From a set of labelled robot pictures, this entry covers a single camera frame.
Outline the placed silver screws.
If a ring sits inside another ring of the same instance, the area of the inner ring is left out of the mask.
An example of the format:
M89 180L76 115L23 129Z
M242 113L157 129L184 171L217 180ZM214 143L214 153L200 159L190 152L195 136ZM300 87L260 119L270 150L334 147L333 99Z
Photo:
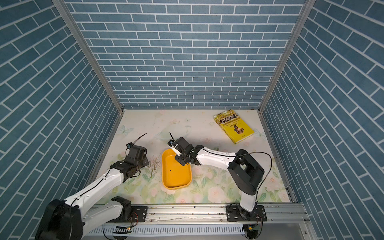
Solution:
M150 178L152 179L153 177L156 176L158 170L161 168L161 156L160 155L154 155L152 159L150 160L150 166L151 170Z

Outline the yellow plastic storage tray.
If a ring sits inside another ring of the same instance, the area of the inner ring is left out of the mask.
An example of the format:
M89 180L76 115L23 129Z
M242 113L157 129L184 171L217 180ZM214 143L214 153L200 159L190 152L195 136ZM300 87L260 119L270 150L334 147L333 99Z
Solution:
M193 180L191 166L182 166L175 157L177 155L171 149L165 150L162 154L162 180L168 190L186 188Z

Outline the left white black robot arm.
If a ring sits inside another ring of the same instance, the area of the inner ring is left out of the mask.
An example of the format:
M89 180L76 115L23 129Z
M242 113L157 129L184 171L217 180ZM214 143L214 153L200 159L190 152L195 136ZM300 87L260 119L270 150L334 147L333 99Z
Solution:
M112 164L100 178L64 200L51 201L43 214L35 238L37 240L81 240L89 232L107 222L130 223L130 232L146 218L146 207L132 207L131 201L113 197L97 209L92 207L109 191L130 178L137 177L149 164L147 149L131 145L124 160Z

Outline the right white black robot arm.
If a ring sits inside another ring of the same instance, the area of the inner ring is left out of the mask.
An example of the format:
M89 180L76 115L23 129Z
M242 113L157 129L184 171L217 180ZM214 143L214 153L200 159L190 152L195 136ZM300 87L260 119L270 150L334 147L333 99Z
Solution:
M230 173L241 191L240 207L247 213L255 211L259 189L265 181L265 170L253 157L252 152L240 149L236 153L211 150L203 145L193 146L183 137L168 141L175 153L175 160L182 166L212 166Z

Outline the yellow paperback book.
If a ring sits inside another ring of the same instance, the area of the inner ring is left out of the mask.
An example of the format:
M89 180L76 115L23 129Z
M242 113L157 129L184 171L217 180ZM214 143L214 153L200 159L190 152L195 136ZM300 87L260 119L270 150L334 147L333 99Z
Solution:
M214 115L213 118L234 144L238 144L255 133L234 110L221 112Z

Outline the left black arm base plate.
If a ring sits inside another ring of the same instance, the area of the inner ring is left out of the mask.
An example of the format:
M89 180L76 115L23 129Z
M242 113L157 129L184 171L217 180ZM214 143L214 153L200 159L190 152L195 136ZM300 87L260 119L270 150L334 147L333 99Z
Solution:
M147 206L125 206L121 215L115 219L116 223L144 223L147 217Z

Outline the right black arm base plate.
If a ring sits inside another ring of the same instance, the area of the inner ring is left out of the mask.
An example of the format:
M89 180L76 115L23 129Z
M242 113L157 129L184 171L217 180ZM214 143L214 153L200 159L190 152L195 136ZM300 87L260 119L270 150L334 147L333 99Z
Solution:
M264 206L256 205L251 212L240 206L230 204L226 206L228 222L266 222L267 216Z

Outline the aluminium mounting rail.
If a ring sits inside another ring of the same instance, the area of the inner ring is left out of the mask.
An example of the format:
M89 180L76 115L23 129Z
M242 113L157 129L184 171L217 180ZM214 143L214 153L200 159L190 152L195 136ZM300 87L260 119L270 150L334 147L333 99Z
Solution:
M303 224L309 222L309 216L301 204L264 204L266 222L228 222L226 206L230 204L179 204L179 205L147 205L146 224ZM79 206L69 206L70 213L80 212L80 220L84 225L99 227L105 223L116 223L123 205L113 201L106 205L96 205L89 210Z

